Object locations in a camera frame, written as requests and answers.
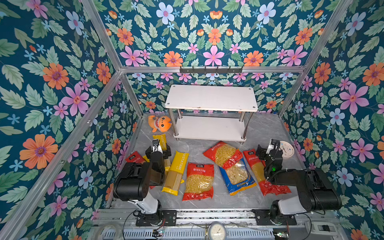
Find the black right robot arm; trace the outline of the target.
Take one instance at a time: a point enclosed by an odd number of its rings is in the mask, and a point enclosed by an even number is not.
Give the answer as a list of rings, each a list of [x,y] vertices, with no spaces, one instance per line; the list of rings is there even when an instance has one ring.
[[[269,210],[269,219],[275,225],[286,223],[296,214],[333,211],[342,207],[340,195],[321,170],[283,169],[281,141],[272,139],[268,148],[258,146],[256,156],[262,161],[267,184],[274,187],[296,187],[297,196],[276,200]]]

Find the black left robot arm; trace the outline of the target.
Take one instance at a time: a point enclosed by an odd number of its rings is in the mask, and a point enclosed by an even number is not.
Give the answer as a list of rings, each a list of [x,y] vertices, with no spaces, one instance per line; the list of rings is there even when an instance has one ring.
[[[171,155],[169,145],[159,139],[154,139],[146,150],[149,161],[137,151],[129,155],[114,184],[114,198],[135,204],[143,214],[158,213],[160,202],[152,197],[149,189],[165,182],[166,159]]]

